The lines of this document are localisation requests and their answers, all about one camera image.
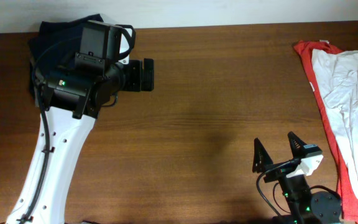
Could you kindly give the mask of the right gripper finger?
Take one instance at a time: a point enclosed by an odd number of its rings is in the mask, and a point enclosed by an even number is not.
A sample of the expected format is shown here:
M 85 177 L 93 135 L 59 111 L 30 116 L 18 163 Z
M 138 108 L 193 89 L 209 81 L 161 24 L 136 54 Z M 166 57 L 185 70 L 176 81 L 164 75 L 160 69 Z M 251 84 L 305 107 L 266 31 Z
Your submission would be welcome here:
M 258 138 L 254 139 L 253 173 L 262 173 L 273 166 L 273 160 Z
M 302 158 L 305 156 L 304 146 L 306 145 L 294 132 L 290 131 L 288 134 L 288 140 L 290 142 L 291 153 L 294 158 Z

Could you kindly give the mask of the navy blue shorts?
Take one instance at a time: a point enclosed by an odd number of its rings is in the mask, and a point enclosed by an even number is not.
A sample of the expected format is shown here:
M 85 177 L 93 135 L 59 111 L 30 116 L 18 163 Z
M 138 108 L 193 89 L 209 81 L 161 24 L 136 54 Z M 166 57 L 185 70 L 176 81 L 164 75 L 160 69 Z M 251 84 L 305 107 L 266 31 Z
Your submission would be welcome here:
M 40 26 L 39 35 L 28 41 L 32 55 L 30 60 L 29 89 L 38 100 L 36 85 L 45 83 L 51 74 L 62 72 L 63 77 L 57 81 L 57 88 L 62 90 L 71 85 L 75 88 L 82 81 L 99 81 L 102 73 L 87 70 L 75 70 L 74 61 L 80 52 L 83 28 L 88 21 L 102 22 L 99 14 L 87 16 L 71 22 L 45 22 Z

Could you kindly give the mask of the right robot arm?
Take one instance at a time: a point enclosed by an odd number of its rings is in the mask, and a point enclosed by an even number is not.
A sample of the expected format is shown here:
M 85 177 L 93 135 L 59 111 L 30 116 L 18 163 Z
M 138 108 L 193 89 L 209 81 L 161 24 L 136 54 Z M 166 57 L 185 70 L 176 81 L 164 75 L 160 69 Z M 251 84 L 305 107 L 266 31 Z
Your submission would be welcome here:
M 342 198 L 334 190 L 322 185 L 309 186 L 310 176 L 323 160 L 322 150 L 315 144 L 307 144 L 295 133 L 287 134 L 293 158 L 274 163 L 260 142 L 254 139 L 254 160 L 252 171 L 258 173 L 256 189 L 267 205 L 275 212 L 274 223 L 308 224 L 341 223 Z M 289 208 L 282 215 L 260 188 L 260 182 L 273 182 L 280 186 Z

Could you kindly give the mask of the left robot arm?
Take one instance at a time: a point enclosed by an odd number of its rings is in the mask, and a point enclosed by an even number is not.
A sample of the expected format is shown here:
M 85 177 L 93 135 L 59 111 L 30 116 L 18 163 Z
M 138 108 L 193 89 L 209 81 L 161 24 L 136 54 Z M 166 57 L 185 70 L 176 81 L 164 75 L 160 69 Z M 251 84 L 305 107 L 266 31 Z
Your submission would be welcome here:
M 34 155 L 8 223 L 63 223 L 81 149 L 100 111 L 121 91 L 154 89 L 154 61 L 130 59 L 130 25 L 87 20 L 29 42 L 30 79 L 40 110 Z

